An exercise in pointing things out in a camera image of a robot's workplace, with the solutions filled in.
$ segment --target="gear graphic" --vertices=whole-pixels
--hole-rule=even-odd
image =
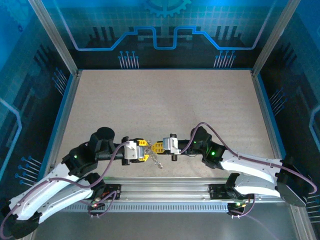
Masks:
[[[143,3],[144,9],[149,10],[150,14],[164,18],[180,14],[181,10],[186,10],[187,4],[191,4],[191,0],[145,0]]]
[[[30,15],[28,0],[2,0],[1,3],[10,16],[21,26],[28,20]]]

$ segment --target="robotic arm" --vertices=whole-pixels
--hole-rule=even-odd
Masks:
[[[2,213],[6,216],[5,221],[12,235],[15,238],[28,235],[48,217],[77,201],[101,199],[109,193],[103,176],[113,160],[121,160],[121,164],[126,166],[148,159],[149,156],[145,154],[147,141],[124,137],[122,143],[116,144],[114,137],[112,129],[99,128],[91,135],[89,142],[72,149],[44,179],[8,201]],[[151,149],[156,154],[171,155],[172,161],[177,161],[181,154],[202,155],[202,162],[209,168],[240,172],[232,173],[224,186],[233,199],[265,194],[281,197],[298,207],[306,206],[310,180],[301,169],[293,166],[292,158],[266,159],[241,154],[228,148],[222,139],[220,141],[224,145],[213,142],[212,136],[198,124],[191,131],[189,140],[178,140],[175,134],[171,134],[155,143]],[[88,174],[97,168],[98,161],[105,160],[110,160],[110,163],[102,176]],[[292,174],[293,171],[305,175],[302,177],[308,181]]]

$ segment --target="blue printed backdrop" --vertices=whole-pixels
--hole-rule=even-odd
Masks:
[[[302,0],[261,71],[286,153],[320,186],[320,2]],[[320,236],[320,208],[307,208]]]
[[[286,3],[44,1],[81,69],[250,68]]]
[[[0,199],[37,180],[69,75],[28,0],[0,1]]]

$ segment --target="beige work surface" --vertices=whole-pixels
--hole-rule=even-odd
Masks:
[[[114,130],[115,143],[125,136],[155,143],[170,133],[189,139],[199,122],[210,124],[234,150],[273,157],[249,70],[84,70],[57,163],[100,127]],[[116,160],[107,176],[229,176],[206,167],[199,155],[178,156],[177,162],[168,155],[157,159],[163,169],[150,159],[130,166]],[[96,172],[101,174],[107,164],[99,162]]]

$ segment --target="small chain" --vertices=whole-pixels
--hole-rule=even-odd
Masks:
[[[159,162],[157,160],[157,154],[152,151],[152,144],[151,141],[147,141],[148,146],[146,146],[144,148],[144,153],[149,155],[149,158],[152,159],[152,161],[154,162],[154,164],[159,168],[159,169],[163,169],[164,167],[162,166],[161,162]]]

